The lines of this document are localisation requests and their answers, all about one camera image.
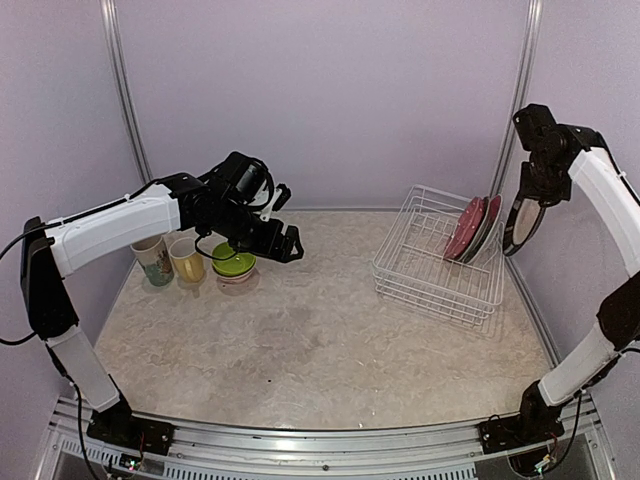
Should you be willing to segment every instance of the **beige table surface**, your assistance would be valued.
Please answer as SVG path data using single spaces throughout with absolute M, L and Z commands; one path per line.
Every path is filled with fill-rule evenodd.
M 225 286 L 207 263 L 200 285 L 157 289 L 134 267 L 96 348 L 135 410 L 273 428 L 428 425 L 517 410 L 548 371 L 506 272 L 491 328 L 463 328 L 375 293 L 371 260 L 395 214 L 279 217 L 299 226 L 306 255 L 258 259 L 246 284 Z

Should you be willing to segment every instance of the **purple wall panel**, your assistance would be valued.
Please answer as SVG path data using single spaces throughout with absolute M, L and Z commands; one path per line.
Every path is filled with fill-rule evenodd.
M 640 187 L 640 3 L 545 2 L 529 102 L 549 105 L 561 123 L 605 136 L 620 167 Z M 518 149 L 505 186 L 517 188 Z M 560 353 L 586 335 L 606 295 L 625 280 L 612 237 L 584 194 L 550 209 L 536 237 L 515 257 Z M 640 355 L 629 356 L 594 388 L 621 478 L 637 478 Z
M 4 1 L 0 15 L 0 244 L 139 185 L 108 62 L 98 2 Z M 0 265 L 0 336 L 28 333 L 19 248 Z M 132 262 L 116 252 L 67 280 L 97 338 Z M 38 340 L 0 347 L 0 478 L 27 478 L 63 382 Z
M 424 183 L 486 192 L 527 2 L 118 5 L 155 175 L 232 150 L 267 162 L 296 207 L 397 207 Z

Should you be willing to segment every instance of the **white wire rack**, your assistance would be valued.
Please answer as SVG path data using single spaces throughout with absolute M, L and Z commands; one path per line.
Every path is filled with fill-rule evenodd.
M 376 291 L 431 315 L 482 325 L 502 303 L 503 224 L 472 263 L 443 259 L 469 201 L 413 186 L 373 261 Z

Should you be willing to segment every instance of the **mug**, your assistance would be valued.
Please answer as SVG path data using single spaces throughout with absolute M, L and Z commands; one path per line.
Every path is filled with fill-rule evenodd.
M 193 238 L 181 238 L 169 247 L 169 256 L 180 278 L 187 283 L 198 283 L 204 277 L 204 262 L 196 252 Z
M 162 235 L 140 240 L 131 245 L 131 250 L 151 285 L 163 287 L 173 280 L 173 269 Z

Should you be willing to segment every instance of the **green plate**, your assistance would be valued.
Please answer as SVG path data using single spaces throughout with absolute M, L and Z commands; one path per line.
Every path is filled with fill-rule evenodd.
M 213 249 L 211 255 L 216 258 L 227 258 L 234 250 L 227 242 L 221 243 Z M 256 256 L 251 253 L 239 253 L 229 260 L 211 260 L 213 269 L 223 277 L 237 277 L 244 275 L 256 264 Z

